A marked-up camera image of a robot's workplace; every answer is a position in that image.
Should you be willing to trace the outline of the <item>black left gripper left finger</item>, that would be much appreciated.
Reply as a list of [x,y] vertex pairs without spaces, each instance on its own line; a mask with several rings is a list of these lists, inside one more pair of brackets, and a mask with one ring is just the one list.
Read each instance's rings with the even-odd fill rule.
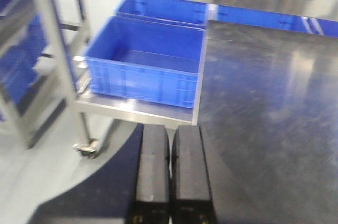
[[126,223],[169,223],[170,145],[163,125],[145,124],[135,199]]

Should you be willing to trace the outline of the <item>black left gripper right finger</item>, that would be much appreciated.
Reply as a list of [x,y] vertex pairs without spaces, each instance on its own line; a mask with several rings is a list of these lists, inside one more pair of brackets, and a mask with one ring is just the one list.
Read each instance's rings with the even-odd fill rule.
[[237,223],[234,190],[205,155],[198,126],[179,126],[172,146],[173,223]]

